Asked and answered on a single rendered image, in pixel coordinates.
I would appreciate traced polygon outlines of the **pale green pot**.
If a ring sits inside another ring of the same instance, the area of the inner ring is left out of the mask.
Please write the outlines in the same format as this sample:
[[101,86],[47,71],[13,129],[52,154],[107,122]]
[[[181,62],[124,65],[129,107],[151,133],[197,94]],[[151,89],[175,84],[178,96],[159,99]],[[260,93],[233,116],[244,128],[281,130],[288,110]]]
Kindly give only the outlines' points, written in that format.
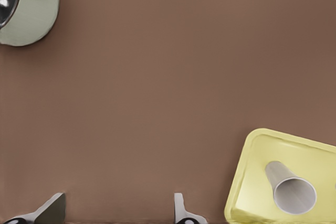
[[0,45],[27,46],[52,29],[60,0],[0,0]]

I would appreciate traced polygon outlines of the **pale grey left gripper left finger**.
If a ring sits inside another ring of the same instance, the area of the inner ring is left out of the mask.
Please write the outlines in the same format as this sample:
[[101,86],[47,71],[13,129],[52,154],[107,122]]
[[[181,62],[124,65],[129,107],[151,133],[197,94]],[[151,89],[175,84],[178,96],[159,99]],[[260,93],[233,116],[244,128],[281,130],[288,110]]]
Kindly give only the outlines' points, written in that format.
[[56,193],[36,211],[15,216],[3,224],[64,224],[66,194]]

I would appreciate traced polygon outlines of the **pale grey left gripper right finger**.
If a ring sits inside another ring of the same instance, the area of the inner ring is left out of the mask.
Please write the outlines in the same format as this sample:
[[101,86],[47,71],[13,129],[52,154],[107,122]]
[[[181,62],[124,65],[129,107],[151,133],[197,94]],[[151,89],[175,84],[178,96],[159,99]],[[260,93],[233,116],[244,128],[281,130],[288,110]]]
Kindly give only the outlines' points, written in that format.
[[188,212],[184,206],[182,193],[174,194],[174,223],[175,224],[207,224],[207,220],[200,215]]

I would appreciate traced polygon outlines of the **yellow tray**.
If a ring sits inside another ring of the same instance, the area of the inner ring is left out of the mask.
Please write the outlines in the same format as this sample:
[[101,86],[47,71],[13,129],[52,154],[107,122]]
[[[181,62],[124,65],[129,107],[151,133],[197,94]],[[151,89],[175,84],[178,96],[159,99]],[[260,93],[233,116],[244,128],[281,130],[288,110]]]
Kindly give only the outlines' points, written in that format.
[[[312,183],[317,202],[302,215],[280,210],[265,167],[279,161]],[[248,134],[224,210],[232,224],[336,224],[336,146],[270,129]]]

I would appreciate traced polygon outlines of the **white IKEA cup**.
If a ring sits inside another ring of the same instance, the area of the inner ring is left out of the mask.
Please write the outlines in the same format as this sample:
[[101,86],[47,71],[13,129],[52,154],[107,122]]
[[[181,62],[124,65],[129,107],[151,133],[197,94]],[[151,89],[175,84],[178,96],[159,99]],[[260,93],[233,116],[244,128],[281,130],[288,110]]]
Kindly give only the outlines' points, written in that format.
[[272,161],[265,167],[265,174],[272,187],[276,206],[291,215],[302,215],[313,209],[317,192],[312,183],[297,176],[279,161]]

